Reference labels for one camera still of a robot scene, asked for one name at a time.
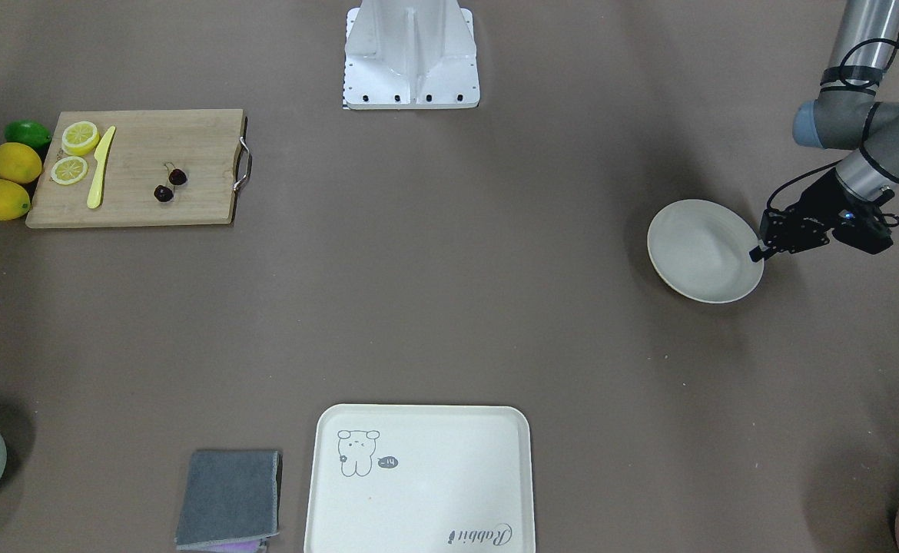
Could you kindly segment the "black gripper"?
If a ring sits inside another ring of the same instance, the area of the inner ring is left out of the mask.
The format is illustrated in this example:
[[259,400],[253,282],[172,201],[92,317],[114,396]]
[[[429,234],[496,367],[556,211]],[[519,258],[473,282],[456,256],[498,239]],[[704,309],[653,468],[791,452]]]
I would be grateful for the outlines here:
[[867,254],[879,254],[894,245],[894,214],[882,211],[894,192],[885,188],[874,200],[850,192],[835,169],[829,167],[801,193],[798,202],[784,209],[772,206],[777,194],[818,171],[809,171],[772,193],[760,220],[760,241],[749,251],[754,263],[779,253],[798,254],[829,243],[829,235]]

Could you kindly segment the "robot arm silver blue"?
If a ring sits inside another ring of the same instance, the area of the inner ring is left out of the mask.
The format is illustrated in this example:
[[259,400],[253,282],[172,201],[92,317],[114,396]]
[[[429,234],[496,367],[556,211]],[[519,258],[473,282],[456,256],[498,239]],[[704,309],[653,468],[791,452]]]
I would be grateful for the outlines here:
[[848,2],[818,97],[798,109],[791,130],[801,146],[839,148],[846,157],[815,169],[797,202],[766,204],[752,262],[830,239],[867,254],[892,246],[899,218],[883,206],[899,185],[899,102],[879,101],[877,92],[896,55],[899,1]]

